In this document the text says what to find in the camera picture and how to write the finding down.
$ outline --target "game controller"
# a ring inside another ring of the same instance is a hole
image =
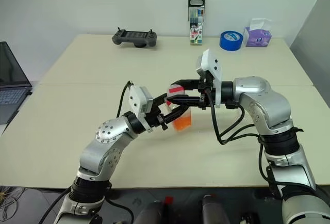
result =
[[[114,44],[119,45],[122,42],[132,42],[135,47],[153,47],[156,45],[157,34],[150,29],[149,32],[142,31],[127,31],[125,29],[119,29],[117,33],[112,37]]]

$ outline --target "bottle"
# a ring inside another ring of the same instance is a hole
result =
[[[167,96],[168,97],[171,97],[171,96],[174,96],[174,95],[179,95],[179,94],[186,94],[185,90],[182,86],[180,86],[180,85],[171,85],[168,88],[168,91],[167,91]],[[166,106],[167,106],[169,111],[172,111],[173,109],[178,107],[177,104],[173,104],[169,101],[166,101]],[[182,131],[185,128],[191,126],[191,111],[190,111],[190,108],[188,108],[186,110],[186,112],[184,112],[179,118],[175,119],[172,123],[173,123],[174,128],[177,131]]]

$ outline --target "laptop keyboard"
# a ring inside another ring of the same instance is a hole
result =
[[[25,89],[0,91],[0,104],[17,104],[24,92]]]

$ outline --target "tissue box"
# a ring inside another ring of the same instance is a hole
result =
[[[268,30],[246,27],[243,33],[243,43],[246,47],[267,47],[272,35]]]

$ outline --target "table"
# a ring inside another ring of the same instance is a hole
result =
[[[174,48],[170,48],[175,51],[176,39],[179,41],[183,38],[159,38],[159,41],[173,42]],[[90,47],[81,46],[87,40],[90,40]],[[128,77],[147,86],[154,97],[162,94],[168,84],[176,79],[198,78],[191,66],[188,67],[191,67],[193,73],[188,72],[188,68],[180,68],[181,74],[186,77],[180,77],[179,70],[174,72],[175,79],[172,79],[172,73],[162,74],[172,68],[171,63],[162,65],[158,63],[158,70],[155,73],[153,68],[157,66],[158,58],[165,58],[164,53],[169,55],[163,50],[156,53],[156,50],[133,50],[128,45],[120,47],[107,44],[108,56],[102,56],[103,53],[100,52],[99,56],[94,58],[94,67],[87,57],[75,57],[78,54],[83,55],[82,51],[86,53],[100,51],[105,46],[105,43],[102,43],[103,40],[111,41],[109,36],[78,36],[8,126],[0,138],[2,152],[0,184],[68,187],[75,178],[79,156],[84,147],[93,139],[98,124],[116,116],[123,83]],[[305,133],[298,133],[298,138],[305,148],[317,183],[328,184],[330,175],[324,173],[323,168],[329,166],[330,163],[323,158],[327,157],[330,146],[324,139],[327,136],[327,122],[330,118],[329,108],[311,85],[295,58],[291,58],[292,55],[284,42],[281,39],[274,39],[274,46],[277,49],[271,49],[270,46],[254,53],[256,56],[258,53],[263,54],[266,60],[273,57],[273,53],[279,53],[278,51],[287,54],[286,59],[281,59],[281,66],[268,60],[268,64],[276,70],[283,68],[288,72],[288,68],[291,67],[291,74],[288,74],[287,81],[284,81],[282,77],[275,77],[283,75],[283,71],[274,73],[274,69],[266,73],[265,61],[259,63],[263,65],[263,68],[253,67],[256,62],[252,57],[253,53],[248,49],[255,48],[242,48],[237,56],[233,52],[227,54],[226,51],[223,52],[220,49],[220,52],[216,51],[216,53],[226,53],[226,56],[232,57],[232,61],[236,60],[236,70],[234,70],[235,67],[231,66],[227,59],[221,59],[224,68],[224,65],[231,68],[230,72],[223,69],[226,79],[247,76],[247,73],[244,75],[235,73],[236,71],[244,72],[244,68],[251,74],[253,71],[260,71],[258,75],[267,79],[272,78],[270,81],[273,82],[273,89],[283,94],[292,106],[294,124],[305,130]],[[192,50],[202,52],[201,48],[206,47],[193,47]],[[181,52],[176,55],[181,58],[181,54],[191,53],[190,48],[190,46],[187,47],[187,52],[185,52],[177,47],[177,51]],[[267,49],[271,52],[269,56],[267,56]],[[125,56],[122,57],[118,50],[122,50]],[[153,60],[148,57],[149,66],[134,63],[133,54],[143,59],[142,54],[147,53],[153,53]],[[80,67],[71,71],[74,57],[77,67]],[[193,61],[192,64],[195,64],[195,58],[192,57],[191,53],[190,60]],[[112,65],[108,74],[106,74],[107,66],[100,66],[102,60],[106,61],[105,64],[108,66]],[[125,66],[129,60],[132,61],[134,70]],[[90,72],[98,68],[101,73],[88,73],[86,71],[88,66]],[[154,78],[147,80],[149,73]],[[129,110],[127,98],[126,95],[123,111]],[[219,129],[224,130],[238,118],[239,112],[220,108],[217,109],[217,116]],[[250,117],[246,115],[241,126],[251,122]],[[248,132],[255,132],[255,130],[250,128]],[[258,149],[258,143],[253,137],[233,141],[225,146],[219,145],[212,128],[210,110],[193,108],[192,127],[186,131],[176,133],[171,125],[166,131],[158,127],[152,133],[143,133],[132,141],[124,150],[116,171],[111,177],[111,182],[114,188],[267,185],[258,172]]]
[[[292,106],[308,161],[319,184],[330,182],[324,160],[330,113],[312,86],[276,86]],[[30,187],[67,187],[75,177],[79,156],[99,123],[116,116],[121,87],[109,85],[41,85],[1,137],[0,184]],[[217,110],[224,130],[239,113]],[[242,125],[251,123],[246,116]],[[192,127],[176,133],[160,127],[143,133],[123,152],[111,178],[115,188],[175,186],[266,185],[258,172],[259,146],[245,138],[218,144],[210,110],[192,109]]]
[[[202,46],[189,44],[188,37],[158,37],[156,47],[137,49],[132,43],[114,45],[111,36],[80,35],[66,49],[42,80],[42,84],[136,84],[157,81],[164,89],[178,79],[198,78],[196,61],[210,48],[222,65],[223,80],[260,76],[272,85],[311,86],[283,39],[268,47],[242,47],[226,51],[219,38],[205,38]]]

